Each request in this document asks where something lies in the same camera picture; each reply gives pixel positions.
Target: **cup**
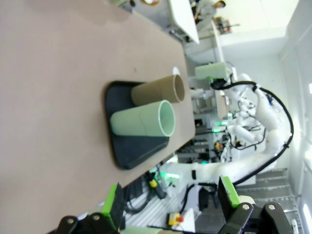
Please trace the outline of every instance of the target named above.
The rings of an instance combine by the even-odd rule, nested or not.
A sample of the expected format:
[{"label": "cup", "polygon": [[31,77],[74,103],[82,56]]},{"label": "cup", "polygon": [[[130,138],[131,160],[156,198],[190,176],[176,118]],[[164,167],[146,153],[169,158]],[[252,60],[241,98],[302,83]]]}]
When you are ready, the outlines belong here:
[{"label": "cup", "polygon": [[217,62],[195,68],[195,76],[197,79],[226,79],[227,70],[225,62]]},{"label": "cup", "polygon": [[170,137],[176,118],[172,105],[163,100],[113,113],[112,131],[120,136]]},{"label": "cup", "polygon": [[131,99],[137,106],[161,100],[168,100],[171,103],[182,102],[184,95],[184,85],[179,75],[141,84],[131,91]]}]

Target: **gray shirt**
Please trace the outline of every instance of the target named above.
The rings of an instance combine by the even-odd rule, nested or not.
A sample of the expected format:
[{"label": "gray shirt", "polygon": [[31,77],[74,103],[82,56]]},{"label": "gray shirt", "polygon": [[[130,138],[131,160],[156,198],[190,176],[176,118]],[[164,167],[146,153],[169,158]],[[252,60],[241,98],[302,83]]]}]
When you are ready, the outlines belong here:
[{"label": "gray shirt", "polygon": [[197,4],[196,11],[199,12],[198,18],[200,20],[203,20],[203,19],[211,20],[216,14],[215,5],[210,0],[201,0]]}]

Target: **man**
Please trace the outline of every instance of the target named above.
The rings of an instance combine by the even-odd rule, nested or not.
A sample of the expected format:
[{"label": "man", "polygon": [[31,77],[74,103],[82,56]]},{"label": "man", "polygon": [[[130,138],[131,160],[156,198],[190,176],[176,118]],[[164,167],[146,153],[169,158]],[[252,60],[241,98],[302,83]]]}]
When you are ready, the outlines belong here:
[{"label": "man", "polygon": [[217,8],[223,8],[226,4],[223,0],[213,3],[211,0],[201,0],[196,9],[193,8],[194,20],[197,24],[197,30],[201,31],[205,25],[210,24],[210,21],[216,14]]}]

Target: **brown tabletop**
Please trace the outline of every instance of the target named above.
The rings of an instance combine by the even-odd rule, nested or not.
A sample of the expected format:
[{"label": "brown tabletop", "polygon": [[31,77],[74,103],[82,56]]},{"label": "brown tabletop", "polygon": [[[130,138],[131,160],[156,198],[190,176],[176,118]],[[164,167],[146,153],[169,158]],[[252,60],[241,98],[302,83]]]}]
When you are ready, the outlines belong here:
[{"label": "brown tabletop", "polygon": [[195,134],[190,93],[173,104],[169,145],[129,171],[114,164],[101,94],[114,80],[150,81],[182,46],[105,0],[0,3],[0,232],[39,234],[102,202]]}]

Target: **light green cup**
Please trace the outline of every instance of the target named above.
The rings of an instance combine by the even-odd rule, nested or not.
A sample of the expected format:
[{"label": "light green cup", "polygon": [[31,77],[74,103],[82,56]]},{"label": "light green cup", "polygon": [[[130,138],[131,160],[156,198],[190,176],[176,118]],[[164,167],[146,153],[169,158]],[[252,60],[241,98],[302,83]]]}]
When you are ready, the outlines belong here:
[{"label": "light green cup", "polygon": [[195,76],[197,79],[206,79],[211,77],[213,79],[226,79],[226,63],[217,62],[195,68]]},{"label": "light green cup", "polygon": [[113,113],[112,131],[120,136],[170,137],[176,126],[175,112],[163,100]]}]

